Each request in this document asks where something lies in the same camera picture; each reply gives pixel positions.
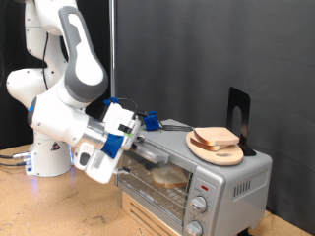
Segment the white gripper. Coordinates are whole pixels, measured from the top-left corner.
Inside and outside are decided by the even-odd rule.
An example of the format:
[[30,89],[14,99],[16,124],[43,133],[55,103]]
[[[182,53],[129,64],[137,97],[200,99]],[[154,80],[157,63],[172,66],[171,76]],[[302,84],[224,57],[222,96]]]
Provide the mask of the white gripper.
[[[136,140],[143,143],[145,137],[138,136]],[[117,155],[111,158],[101,149],[95,149],[91,144],[82,143],[79,147],[75,148],[73,162],[76,168],[83,170],[90,178],[98,183],[106,184],[110,181],[113,174],[130,173],[130,168],[117,168],[122,153],[123,150],[120,149]]]

